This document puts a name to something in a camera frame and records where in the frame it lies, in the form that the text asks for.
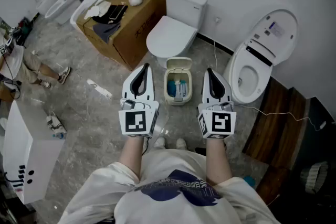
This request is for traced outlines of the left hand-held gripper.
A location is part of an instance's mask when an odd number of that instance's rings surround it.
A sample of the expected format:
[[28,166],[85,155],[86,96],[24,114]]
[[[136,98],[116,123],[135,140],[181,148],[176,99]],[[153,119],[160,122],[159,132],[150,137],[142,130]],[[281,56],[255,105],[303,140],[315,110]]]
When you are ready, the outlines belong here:
[[158,118],[159,103],[154,100],[152,68],[149,63],[133,70],[126,78],[120,100],[119,122],[123,135],[129,137],[153,136]]

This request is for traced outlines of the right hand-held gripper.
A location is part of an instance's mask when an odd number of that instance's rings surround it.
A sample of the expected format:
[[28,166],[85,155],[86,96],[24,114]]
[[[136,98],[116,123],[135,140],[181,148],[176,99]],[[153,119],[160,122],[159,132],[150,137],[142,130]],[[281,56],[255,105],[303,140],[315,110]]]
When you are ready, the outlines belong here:
[[203,138],[224,139],[234,134],[237,113],[233,111],[232,89],[222,75],[207,68],[204,73],[198,122]]

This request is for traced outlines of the cream small trash bin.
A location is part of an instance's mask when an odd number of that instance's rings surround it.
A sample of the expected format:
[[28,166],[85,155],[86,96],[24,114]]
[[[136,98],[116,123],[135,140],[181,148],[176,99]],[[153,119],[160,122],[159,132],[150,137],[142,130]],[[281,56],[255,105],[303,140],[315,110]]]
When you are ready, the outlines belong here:
[[192,75],[189,70],[167,69],[164,75],[164,96],[169,105],[181,106],[191,100]]

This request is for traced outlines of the person's right forearm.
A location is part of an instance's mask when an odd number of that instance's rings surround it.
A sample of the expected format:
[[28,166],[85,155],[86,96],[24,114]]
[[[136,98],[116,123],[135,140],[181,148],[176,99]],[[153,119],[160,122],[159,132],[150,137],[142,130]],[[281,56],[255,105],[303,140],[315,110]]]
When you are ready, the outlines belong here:
[[216,186],[233,177],[226,154],[225,143],[219,139],[206,140],[206,178]]

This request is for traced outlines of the person's left forearm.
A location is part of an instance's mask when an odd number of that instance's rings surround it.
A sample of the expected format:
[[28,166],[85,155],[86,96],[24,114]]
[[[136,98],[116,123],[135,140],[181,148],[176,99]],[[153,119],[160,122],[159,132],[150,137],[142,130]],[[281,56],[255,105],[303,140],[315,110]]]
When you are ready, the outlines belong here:
[[119,157],[119,162],[131,169],[138,179],[140,179],[143,144],[143,137],[128,137]]

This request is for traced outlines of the dark teal cloth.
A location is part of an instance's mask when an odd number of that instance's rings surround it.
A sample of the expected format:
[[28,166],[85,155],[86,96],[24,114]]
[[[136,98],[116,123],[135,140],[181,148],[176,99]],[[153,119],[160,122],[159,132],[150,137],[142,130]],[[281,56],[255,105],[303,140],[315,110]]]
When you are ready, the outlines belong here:
[[170,97],[176,96],[176,84],[174,81],[168,81],[167,82],[167,93]]

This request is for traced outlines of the white toilet with tank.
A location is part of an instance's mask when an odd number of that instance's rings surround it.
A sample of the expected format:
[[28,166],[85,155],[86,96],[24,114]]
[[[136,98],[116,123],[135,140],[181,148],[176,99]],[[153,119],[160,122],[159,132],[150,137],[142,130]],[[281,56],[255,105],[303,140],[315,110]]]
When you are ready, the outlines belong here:
[[206,5],[207,0],[166,0],[166,15],[146,38],[148,51],[163,68],[169,58],[186,55],[203,23]]

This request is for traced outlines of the person's white left shoe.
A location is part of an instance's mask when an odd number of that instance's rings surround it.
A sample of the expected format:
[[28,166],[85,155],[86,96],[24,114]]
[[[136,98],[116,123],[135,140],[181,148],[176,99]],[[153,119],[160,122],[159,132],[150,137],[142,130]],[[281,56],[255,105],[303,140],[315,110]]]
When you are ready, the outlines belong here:
[[166,139],[164,137],[158,137],[153,145],[153,149],[162,150],[166,149]]

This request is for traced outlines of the brown cardboard box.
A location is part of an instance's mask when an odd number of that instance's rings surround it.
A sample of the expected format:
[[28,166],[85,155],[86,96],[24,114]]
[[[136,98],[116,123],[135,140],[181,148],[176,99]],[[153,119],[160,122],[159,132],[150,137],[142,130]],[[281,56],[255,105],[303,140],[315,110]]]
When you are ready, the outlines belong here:
[[105,14],[107,19],[104,25],[119,27],[109,39],[103,39],[95,33],[93,28],[99,22],[93,17],[85,18],[87,11],[95,4],[91,4],[79,15],[76,24],[102,55],[133,70],[148,52],[146,38],[149,32],[166,15],[166,0],[143,0],[138,6],[131,6],[129,0],[105,1],[110,3],[111,9],[124,6],[116,20]]

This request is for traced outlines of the grey cloth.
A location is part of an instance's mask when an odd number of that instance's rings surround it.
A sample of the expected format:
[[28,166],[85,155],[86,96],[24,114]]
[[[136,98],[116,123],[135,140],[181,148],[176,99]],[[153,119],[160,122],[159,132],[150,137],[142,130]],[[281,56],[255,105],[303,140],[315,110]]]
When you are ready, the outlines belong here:
[[93,25],[93,31],[98,35],[106,44],[109,43],[109,37],[112,36],[119,28],[120,22],[116,24],[100,24]]

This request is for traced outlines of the white smart toilet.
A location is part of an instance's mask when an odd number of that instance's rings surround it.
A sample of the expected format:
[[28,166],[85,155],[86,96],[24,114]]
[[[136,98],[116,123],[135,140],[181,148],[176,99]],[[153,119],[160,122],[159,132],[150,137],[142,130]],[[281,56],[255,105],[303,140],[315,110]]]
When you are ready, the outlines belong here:
[[255,24],[236,48],[223,74],[234,103],[249,104],[261,96],[273,67],[292,54],[297,33],[297,19],[286,9],[274,10]]

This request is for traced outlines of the brown wooden platform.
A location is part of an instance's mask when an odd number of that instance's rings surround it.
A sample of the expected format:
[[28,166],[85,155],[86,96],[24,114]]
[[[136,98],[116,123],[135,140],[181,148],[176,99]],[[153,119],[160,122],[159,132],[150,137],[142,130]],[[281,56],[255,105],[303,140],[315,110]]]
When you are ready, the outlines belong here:
[[284,191],[308,121],[309,103],[295,88],[271,78],[242,156],[257,177],[256,191],[271,205]]

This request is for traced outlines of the phone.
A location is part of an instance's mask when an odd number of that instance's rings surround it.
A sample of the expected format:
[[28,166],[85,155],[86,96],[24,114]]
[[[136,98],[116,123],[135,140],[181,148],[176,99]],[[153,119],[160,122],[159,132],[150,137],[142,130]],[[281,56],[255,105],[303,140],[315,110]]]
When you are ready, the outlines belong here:
[[116,6],[116,8],[110,14],[109,19],[110,20],[116,20],[119,17],[119,15],[123,12],[124,8],[125,8],[125,5]]

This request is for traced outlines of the black cloth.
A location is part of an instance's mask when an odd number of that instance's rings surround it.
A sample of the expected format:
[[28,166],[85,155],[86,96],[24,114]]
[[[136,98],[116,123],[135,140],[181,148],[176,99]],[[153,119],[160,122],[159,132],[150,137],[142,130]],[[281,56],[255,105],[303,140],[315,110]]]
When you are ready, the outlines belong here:
[[94,21],[96,21],[97,23],[101,23],[101,24],[115,24],[115,23],[118,23],[122,19],[124,13],[126,12],[126,10],[128,8],[128,5],[125,5],[125,8],[124,8],[123,12],[119,15],[119,17],[116,20],[110,20],[109,16],[113,12],[113,10],[116,8],[116,6],[117,5],[111,5],[109,10],[107,11],[107,13],[105,15],[103,15],[102,17],[98,17],[98,16],[92,17],[92,19]]

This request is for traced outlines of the white paper sheets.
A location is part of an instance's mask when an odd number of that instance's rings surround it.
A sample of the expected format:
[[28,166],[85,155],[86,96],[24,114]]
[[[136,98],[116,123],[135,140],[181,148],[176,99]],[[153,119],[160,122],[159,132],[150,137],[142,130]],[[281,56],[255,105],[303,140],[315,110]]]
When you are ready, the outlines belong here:
[[96,16],[102,17],[103,15],[107,13],[110,6],[111,6],[110,2],[107,2],[107,1],[101,2],[100,4],[91,7],[85,14],[84,19],[88,19],[90,17],[96,17]]

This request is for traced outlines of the white patterned bag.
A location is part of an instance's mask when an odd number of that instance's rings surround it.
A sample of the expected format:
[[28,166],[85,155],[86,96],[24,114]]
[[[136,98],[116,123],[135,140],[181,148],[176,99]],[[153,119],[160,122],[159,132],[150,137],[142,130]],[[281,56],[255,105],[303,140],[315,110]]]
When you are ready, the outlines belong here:
[[55,135],[67,134],[67,130],[65,129],[64,125],[61,121],[57,118],[55,114],[50,114],[46,118],[48,127],[53,131]]

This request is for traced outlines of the white low toilet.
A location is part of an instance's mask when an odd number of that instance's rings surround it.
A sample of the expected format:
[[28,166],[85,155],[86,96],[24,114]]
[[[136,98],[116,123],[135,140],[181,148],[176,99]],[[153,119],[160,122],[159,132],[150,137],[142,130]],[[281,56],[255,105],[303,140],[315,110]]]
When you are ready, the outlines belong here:
[[80,0],[57,0],[47,11],[45,19],[55,20],[62,25],[71,18],[80,4]]

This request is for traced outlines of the white blue-print shirt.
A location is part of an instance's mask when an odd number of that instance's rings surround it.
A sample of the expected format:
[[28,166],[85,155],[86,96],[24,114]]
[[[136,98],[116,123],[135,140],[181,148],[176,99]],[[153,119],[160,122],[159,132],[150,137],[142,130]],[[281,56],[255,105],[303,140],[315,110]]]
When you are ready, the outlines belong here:
[[211,186],[206,159],[186,150],[154,150],[137,176],[115,162],[94,171],[58,224],[280,224],[242,178]]

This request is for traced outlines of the white box with black print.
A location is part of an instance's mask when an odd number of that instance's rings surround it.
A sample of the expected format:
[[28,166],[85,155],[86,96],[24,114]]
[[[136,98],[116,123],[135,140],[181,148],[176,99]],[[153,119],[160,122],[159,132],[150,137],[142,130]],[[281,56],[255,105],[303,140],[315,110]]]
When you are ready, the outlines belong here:
[[44,198],[66,139],[53,137],[43,108],[14,101],[4,137],[5,180],[26,205]]

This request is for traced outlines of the black ribbed basket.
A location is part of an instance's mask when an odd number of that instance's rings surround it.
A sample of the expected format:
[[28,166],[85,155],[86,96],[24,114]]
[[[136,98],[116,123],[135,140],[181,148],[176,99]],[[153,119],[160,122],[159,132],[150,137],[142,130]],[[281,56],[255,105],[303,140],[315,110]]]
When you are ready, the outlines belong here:
[[308,194],[316,194],[322,188],[328,174],[328,162],[315,163],[304,168],[300,173],[300,181]]

